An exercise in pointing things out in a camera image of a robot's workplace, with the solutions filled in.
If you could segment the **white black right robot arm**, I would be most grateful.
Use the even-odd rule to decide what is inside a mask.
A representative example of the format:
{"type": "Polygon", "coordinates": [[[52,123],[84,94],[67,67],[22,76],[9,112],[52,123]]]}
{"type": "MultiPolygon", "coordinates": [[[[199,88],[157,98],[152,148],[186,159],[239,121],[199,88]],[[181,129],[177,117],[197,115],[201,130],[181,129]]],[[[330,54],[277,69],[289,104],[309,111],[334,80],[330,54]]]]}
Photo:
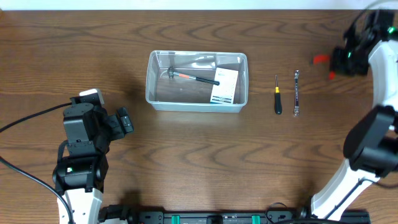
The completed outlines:
{"type": "Polygon", "coordinates": [[[344,160],[334,176],[310,199],[308,216],[340,220],[349,205],[372,184],[397,171],[397,41],[378,42],[369,54],[373,108],[348,133],[344,160]]]}

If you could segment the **red handled pliers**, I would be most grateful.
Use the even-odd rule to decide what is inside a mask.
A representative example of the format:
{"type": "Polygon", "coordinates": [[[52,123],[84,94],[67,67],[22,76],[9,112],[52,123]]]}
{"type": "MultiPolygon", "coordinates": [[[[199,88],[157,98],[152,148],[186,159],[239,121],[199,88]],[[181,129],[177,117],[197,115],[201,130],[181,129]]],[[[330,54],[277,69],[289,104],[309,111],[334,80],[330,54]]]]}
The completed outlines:
{"type": "MultiPolygon", "coordinates": [[[[331,56],[327,55],[327,54],[319,54],[316,55],[312,58],[312,63],[314,65],[319,64],[319,63],[327,63],[327,62],[331,62],[331,56]]],[[[330,80],[334,80],[336,76],[335,71],[333,71],[332,69],[330,69],[329,74],[328,74],[328,78],[330,80]]]]}

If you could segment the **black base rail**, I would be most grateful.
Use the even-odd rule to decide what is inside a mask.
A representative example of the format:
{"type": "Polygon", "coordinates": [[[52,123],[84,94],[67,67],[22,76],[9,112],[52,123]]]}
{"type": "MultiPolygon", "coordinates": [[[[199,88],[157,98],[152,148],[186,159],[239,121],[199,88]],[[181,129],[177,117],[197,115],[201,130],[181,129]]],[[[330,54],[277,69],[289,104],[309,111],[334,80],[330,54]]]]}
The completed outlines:
{"type": "Polygon", "coordinates": [[[200,213],[200,212],[138,212],[122,205],[110,205],[99,211],[98,223],[131,224],[271,224],[292,223],[297,218],[292,210],[279,208],[265,212],[200,213]]]}

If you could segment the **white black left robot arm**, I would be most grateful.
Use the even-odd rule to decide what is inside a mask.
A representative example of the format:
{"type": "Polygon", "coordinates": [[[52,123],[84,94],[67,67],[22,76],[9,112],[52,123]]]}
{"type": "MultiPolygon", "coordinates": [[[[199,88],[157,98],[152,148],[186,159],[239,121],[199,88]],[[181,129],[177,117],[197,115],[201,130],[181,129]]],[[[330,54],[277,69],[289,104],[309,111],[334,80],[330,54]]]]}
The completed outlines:
{"type": "Polygon", "coordinates": [[[109,115],[98,93],[71,98],[63,111],[66,140],[58,149],[53,171],[55,190],[61,195],[60,223],[67,223],[71,211],[74,223],[98,223],[108,171],[106,158],[112,141],[133,133],[127,109],[121,107],[109,115]]]}

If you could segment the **white blue cardboard box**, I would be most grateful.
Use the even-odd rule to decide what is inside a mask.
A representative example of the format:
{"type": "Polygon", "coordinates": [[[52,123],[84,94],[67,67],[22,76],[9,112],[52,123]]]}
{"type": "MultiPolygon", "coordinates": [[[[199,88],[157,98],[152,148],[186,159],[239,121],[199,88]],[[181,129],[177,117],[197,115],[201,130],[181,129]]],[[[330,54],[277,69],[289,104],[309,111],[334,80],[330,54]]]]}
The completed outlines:
{"type": "Polygon", "coordinates": [[[218,81],[220,84],[213,86],[210,103],[233,104],[237,80],[238,71],[226,68],[217,68],[215,81],[218,81]]]}

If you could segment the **silver wrench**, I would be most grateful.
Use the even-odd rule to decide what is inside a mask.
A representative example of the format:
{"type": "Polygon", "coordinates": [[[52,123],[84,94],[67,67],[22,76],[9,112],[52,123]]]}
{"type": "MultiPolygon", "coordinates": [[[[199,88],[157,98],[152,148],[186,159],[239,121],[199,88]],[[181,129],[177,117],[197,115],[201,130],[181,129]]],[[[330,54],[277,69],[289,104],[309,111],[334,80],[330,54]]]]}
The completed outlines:
{"type": "Polygon", "coordinates": [[[299,107],[299,75],[300,71],[294,71],[294,82],[295,82],[295,106],[294,106],[294,116],[298,116],[300,114],[300,107],[299,107]]]}

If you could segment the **small black orange hammer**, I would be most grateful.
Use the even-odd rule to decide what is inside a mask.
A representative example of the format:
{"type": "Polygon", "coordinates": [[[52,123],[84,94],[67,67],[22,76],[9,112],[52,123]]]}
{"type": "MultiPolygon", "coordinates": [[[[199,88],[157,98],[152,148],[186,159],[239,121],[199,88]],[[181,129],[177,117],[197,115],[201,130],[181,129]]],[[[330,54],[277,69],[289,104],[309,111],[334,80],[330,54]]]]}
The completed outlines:
{"type": "Polygon", "coordinates": [[[179,72],[176,72],[172,67],[170,67],[167,70],[167,75],[169,76],[169,78],[180,77],[180,78],[186,78],[186,79],[195,80],[195,81],[198,81],[198,82],[208,83],[208,84],[211,84],[211,85],[216,85],[216,86],[220,85],[219,81],[210,80],[210,79],[207,79],[207,78],[196,77],[196,76],[192,76],[192,75],[187,75],[187,74],[184,74],[184,73],[179,73],[179,72]]]}

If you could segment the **black yellow screwdriver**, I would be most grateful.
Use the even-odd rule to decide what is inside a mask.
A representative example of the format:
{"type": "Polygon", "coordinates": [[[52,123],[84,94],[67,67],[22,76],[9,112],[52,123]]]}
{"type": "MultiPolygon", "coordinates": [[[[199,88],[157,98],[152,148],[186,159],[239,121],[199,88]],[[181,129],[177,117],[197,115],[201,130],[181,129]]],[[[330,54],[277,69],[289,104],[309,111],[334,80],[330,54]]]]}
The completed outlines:
{"type": "Polygon", "coordinates": [[[275,75],[274,111],[277,115],[282,114],[282,102],[280,97],[277,75],[275,75]]]}

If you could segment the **clear plastic container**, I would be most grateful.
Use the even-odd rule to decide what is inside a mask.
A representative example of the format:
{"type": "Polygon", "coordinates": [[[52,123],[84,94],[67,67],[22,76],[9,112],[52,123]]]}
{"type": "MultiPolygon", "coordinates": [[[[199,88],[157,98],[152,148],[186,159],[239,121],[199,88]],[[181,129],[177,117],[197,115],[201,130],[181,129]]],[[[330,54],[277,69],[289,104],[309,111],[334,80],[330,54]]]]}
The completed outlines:
{"type": "Polygon", "coordinates": [[[248,58],[244,53],[155,50],[147,66],[146,100],[155,110],[238,113],[248,102],[248,58]],[[167,70],[215,80],[217,68],[238,71],[233,104],[210,103],[214,85],[169,78],[167,70]]]}

